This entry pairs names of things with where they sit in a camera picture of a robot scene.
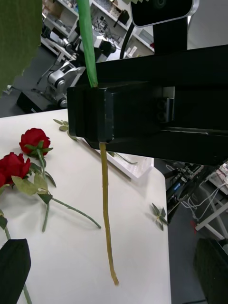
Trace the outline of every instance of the table surface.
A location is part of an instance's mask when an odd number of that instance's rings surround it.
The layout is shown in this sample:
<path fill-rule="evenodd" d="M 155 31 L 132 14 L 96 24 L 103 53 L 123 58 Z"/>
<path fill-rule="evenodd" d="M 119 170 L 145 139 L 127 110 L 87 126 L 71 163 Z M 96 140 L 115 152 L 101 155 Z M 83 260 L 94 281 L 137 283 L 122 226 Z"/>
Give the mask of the table surface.
<path fill-rule="evenodd" d="M 33 304 L 169 304 L 171 303 L 168 230 L 158 229 L 150 204 L 166 209 L 165 179 L 153 168 L 140 185 L 109 165 L 109 216 L 114 267 L 109 272 L 102 210 L 99 155 L 58 130 L 52 119 L 67 120 L 67 110 L 0 119 L 0 157 L 20 153 L 20 136 L 42 128 L 54 149 L 46 156 L 47 171 L 57 188 L 53 196 L 93 217 L 102 229 L 80 214 L 51 201 L 45 233 L 46 206 L 35 195 L 17 189 L 1 196 L 12 238 L 26 238 L 32 266 L 27 288 Z M 0 232 L 0 244 L 6 241 Z M 24 295 L 19 304 L 26 304 Z"/>

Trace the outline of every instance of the yellow stem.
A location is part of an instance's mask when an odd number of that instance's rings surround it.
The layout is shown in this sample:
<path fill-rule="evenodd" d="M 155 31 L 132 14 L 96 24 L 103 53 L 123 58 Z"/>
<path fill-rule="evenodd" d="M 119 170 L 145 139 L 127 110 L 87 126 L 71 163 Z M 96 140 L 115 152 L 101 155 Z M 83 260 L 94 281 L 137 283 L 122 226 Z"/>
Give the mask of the yellow stem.
<path fill-rule="evenodd" d="M 107 242 L 107 251 L 108 251 L 108 261 L 111 276 L 113 278 L 114 284 L 119 285 L 119 281 L 116 277 L 114 265 L 113 265 L 113 254 L 112 254 L 112 244 L 111 244 L 111 232 L 108 218 L 108 162 L 106 154 L 106 144 L 100 143 L 101 150 L 101 165 L 102 165 L 102 183 L 103 183 L 103 217 L 104 225 L 106 231 L 106 242 Z"/>

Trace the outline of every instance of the rose petal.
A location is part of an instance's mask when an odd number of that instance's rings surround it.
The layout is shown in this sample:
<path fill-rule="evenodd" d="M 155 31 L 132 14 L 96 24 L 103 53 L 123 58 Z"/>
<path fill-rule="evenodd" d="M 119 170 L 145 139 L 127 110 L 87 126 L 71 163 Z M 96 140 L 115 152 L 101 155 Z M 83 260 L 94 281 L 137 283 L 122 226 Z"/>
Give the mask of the rose petal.
<path fill-rule="evenodd" d="M 27 130 L 25 134 L 21 136 L 19 145 L 24 153 L 29 154 L 31 153 L 31 150 L 26 148 L 25 145 L 30 144 L 35 147 L 39 144 L 40 141 L 44 141 L 43 148 L 48 148 L 51 143 L 49 137 L 46 136 L 43 130 L 32 128 L 30 130 Z"/>
<path fill-rule="evenodd" d="M 18 164 L 11 164 L 7 167 L 6 171 L 4 172 L 6 182 L 12 183 L 12 175 L 13 176 L 20 176 L 21 166 L 18 166 Z"/>
<path fill-rule="evenodd" d="M 30 150 L 30 149 L 24 147 L 26 144 L 28 144 L 28 143 L 23 144 L 23 143 L 19 142 L 19 145 L 20 145 L 20 148 L 22 149 L 22 151 L 23 151 L 25 154 L 30 154 L 30 153 L 32 152 L 32 150 Z"/>

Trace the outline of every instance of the red object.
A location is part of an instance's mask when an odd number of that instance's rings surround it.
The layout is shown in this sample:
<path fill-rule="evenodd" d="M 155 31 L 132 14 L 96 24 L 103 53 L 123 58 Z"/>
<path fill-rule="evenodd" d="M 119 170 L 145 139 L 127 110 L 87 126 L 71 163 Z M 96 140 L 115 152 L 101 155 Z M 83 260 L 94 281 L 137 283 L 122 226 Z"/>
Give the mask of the red object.
<path fill-rule="evenodd" d="M 50 138 L 46 136 L 43 130 L 32 128 L 27 130 L 25 134 L 22 134 L 19 145 L 25 154 L 30 154 L 32 150 L 26 148 L 25 145 L 30 144 L 31 146 L 36 147 L 40 141 L 44 141 L 43 149 L 49 148 L 49 145 L 51 144 Z"/>
<path fill-rule="evenodd" d="M 25 162 L 23 154 L 16 155 L 11 152 L 0 160 L 0 187 L 4 184 L 12 184 L 12 175 L 25 177 L 29 172 L 30 159 Z"/>

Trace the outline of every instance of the green leaf sprig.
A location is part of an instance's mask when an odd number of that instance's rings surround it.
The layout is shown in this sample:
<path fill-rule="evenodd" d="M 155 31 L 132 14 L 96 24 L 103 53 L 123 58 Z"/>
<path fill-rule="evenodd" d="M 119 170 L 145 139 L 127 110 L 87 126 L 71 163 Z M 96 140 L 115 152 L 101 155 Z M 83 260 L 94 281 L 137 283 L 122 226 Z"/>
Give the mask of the green leaf sprig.
<path fill-rule="evenodd" d="M 38 156 L 38 153 L 40 151 L 40 153 L 43 157 L 43 153 L 47 153 L 53 149 L 53 148 L 43 148 L 43 144 L 44 144 L 44 141 L 40 141 L 37 146 L 32 146 L 30 144 L 26 144 L 25 147 L 32 150 L 32 152 L 30 154 L 28 154 L 28 156 Z"/>
<path fill-rule="evenodd" d="M 53 119 L 54 122 L 56 122 L 57 124 L 60 124 L 61 126 L 59 127 L 59 130 L 62 132 L 67 132 L 67 135 L 73 139 L 74 141 L 78 142 L 78 138 L 76 136 L 71 136 L 70 132 L 69 132 L 69 123 L 67 121 L 63 121 L 63 120 L 58 120 L 58 119 Z"/>
<path fill-rule="evenodd" d="M 159 209 L 155 206 L 155 204 L 152 203 L 151 208 L 152 208 L 152 213 L 153 213 L 153 215 L 156 216 L 156 223 L 157 223 L 158 227 L 159 227 L 162 231 L 164 231 L 164 226 L 163 226 L 163 225 L 167 225 L 167 224 L 168 224 L 168 223 L 167 223 L 167 220 L 165 219 L 166 213 L 165 213 L 164 207 L 163 207 L 161 210 L 159 210 Z"/>

